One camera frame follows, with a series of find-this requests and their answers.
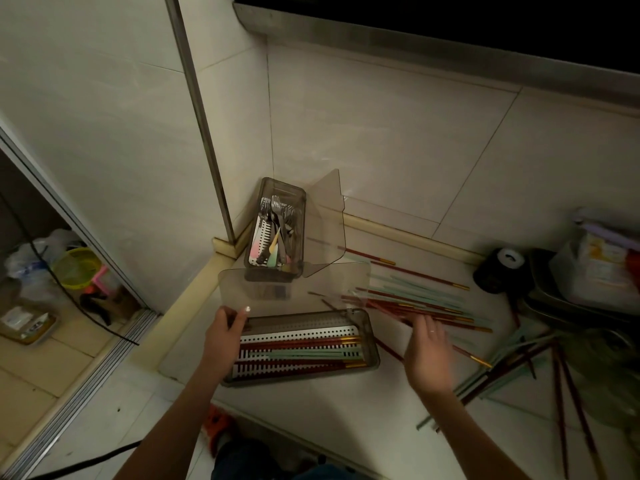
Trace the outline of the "person's left hand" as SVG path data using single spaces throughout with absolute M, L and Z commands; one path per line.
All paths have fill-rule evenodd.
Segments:
M 232 333 L 235 312 L 228 306 L 220 306 L 205 333 L 200 365 L 215 382 L 220 382 L 231 371 L 239 354 L 242 336 Z

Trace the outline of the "person's right hand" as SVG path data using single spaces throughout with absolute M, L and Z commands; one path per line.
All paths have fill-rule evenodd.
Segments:
M 421 399 L 452 396 L 452 346 L 441 323 L 430 315 L 411 315 L 412 335 L 417 346 L 414 371 L 407 380 Z

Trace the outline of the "clear chopstick box lid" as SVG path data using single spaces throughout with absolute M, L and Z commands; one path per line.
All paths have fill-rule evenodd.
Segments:
M 359 308 L 369 288 L 371 265 L 336 262 L 290 282 L 257 271 L 226 269 L 218 275 L 221 303 L 236 311 L 249 307 L 249 317 L 312 314 Z

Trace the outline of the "person's left forearm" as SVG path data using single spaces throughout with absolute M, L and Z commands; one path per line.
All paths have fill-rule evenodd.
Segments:
M 198 366 L 113 480 L 187 480 L 201 426 L 224 376 L 225 372 Z

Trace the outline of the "grey cutlery box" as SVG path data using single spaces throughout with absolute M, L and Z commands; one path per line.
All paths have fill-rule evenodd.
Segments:
M 262 179 L 244 256 L 247 281 L 290 283 L 302 275 L 306 209 L 304 189 Z

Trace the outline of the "clear cutlery box lid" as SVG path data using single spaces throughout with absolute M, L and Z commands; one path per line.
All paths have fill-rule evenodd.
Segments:
M 308 278 L 341 259 L 346 252 L 345 201 L 338 169 L 305 188 L 302 277 Z

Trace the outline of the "black object on floor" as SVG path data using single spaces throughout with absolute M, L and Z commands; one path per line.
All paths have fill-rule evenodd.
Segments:
M 82 311 L 98 324 L 110 327 L 117 319 L 123 319 L 121 307 L 111 298 L 98 292 L 83 293 L 78 298 Z

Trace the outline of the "person's dark trousers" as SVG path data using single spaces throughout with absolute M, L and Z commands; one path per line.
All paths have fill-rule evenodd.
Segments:
M 252 438 L 234 438 L 215 454 L 211 480 L 359 480 L 355 473 L 330 463 L 302 473 L 279 466 L 267 444 Z

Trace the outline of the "pink plastic object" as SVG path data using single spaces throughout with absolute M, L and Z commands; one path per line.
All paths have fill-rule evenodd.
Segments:
M 92 277 L 92 284 L 100 290 L 104 295 L 110 296 L 113 293 L 114 288 L 117 288 L 117 283 L 114 285 L 111 279 L 111 272 L 106 265 L 102 265 L 100 270 Z

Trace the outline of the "yellow-green strainer basket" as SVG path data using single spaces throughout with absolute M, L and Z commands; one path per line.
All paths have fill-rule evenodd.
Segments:
M 101 270 L 100 258 L 88 247 L 66 251 L 52 265 L 52 272 L 67 290 L 83 290 Z

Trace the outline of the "green glass bowl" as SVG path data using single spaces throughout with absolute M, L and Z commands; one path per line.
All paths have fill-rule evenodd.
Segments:
M 640 429 L 640 348 L 622 332 L 590 329 L 559 341 L 565 361 L 580 375 L 585 411 L 617 429 Z

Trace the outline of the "white plastic bag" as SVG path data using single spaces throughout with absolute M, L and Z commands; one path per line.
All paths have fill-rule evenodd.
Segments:
M 550 259 L 548 267 L 565 300 L 618 314 L 640 316 L 640 215 L 580 207 L 572 212 L 579 234 Z

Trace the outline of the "metal corner strip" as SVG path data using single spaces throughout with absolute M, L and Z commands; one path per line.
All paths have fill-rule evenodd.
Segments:
M 164 2 L 172 26 L 175 43 L 180 56 L 180 63 L 182 65 L 183 73 L 186 79 L 189 97 L 191 99 L 191 103 L 195 112 L 196 122 L 198 124 L 198 129 L 202 139 L 207 164 L 220 208 L 221 218 L 225 227 L 227 242 L 229 244 L 235 245 L 237 242 L 237 236 L 234 231 L 232 219 L 230 217 L 230 212 L 228 209 L 228 203 L 223 188 L 220 169 L 212 142 L 209 122 L 207 120 L 202 93 L 198 83 L 197 71 L 193 60 L 193 55 L 191 53 L 180 3 L 179 0 L 164 0 Z

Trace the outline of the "small cardboard tray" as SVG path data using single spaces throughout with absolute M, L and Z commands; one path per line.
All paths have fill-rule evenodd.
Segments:
M 30 346 L 52 332 L 58 322 L 57 316 L 46 310 L 16 305 L 0 313 L 0 337 Z

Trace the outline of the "metal sliding door rail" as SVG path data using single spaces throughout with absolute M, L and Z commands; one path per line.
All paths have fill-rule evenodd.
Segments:
M 28 478 L 119 364 L 163 316 L 151 309 L 143 309 L 125 327 L 123 339 L 113 337 L 108 341 L 70 390 L 60 396 L 52 411 L 45 414 L 16 451 L 0 465 L 0 480 Z

